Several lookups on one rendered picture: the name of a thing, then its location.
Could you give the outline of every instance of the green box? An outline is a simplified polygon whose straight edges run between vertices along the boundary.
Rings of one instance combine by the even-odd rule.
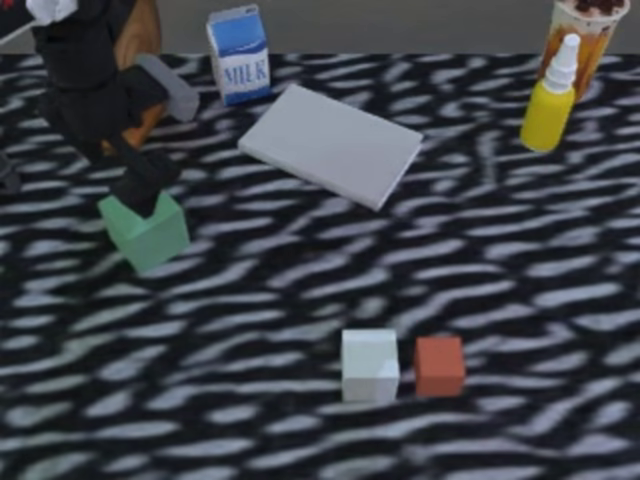
[[[162,265],[189,246],[184,211],[165,192],[158,197],[153,215],[146,219],[113,195],[101,200],[98,209],[109,238],[138,273]]]

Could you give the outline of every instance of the orange cube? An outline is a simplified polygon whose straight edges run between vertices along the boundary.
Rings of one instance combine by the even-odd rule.
[[[460,337],[419,337],[414,355],[416,394],[421,397],[460,395],[466,376]]]

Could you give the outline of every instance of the spray bottle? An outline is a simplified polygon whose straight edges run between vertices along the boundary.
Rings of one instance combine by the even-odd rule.
[[[579,48],[578,35],[565,36],[544,78],[533,89],[520,131],[520,140],[533,151],[549,152],[562,139],[575,103],[573,82],[578,69]]]

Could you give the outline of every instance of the zebra print tablecloth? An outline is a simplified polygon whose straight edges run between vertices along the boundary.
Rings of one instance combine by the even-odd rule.
[[[273,99],[225,109],[206,57],[168,61],[203,108],[147,148],[184,165],[194,241],[143,278],[96,209],[118,170],[34,118],[39,60],[0,62],[26,182],[0,200],[0,478],[640,478],[640,59],[609,57],[536,156],[517,140],[532,56],[273,58],[278,92],[424,132],[379,214],[240,155]],[[340,402],[359,327],[398,332],[392,405]],[[413,339],[442,333],[466,391],[416,399]]]

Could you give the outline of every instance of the blue and white carton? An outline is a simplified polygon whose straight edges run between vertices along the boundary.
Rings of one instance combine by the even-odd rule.
[[[225,105],[271,93],[269,49],[257,5],[212,13],[207,35],[213,76]]]

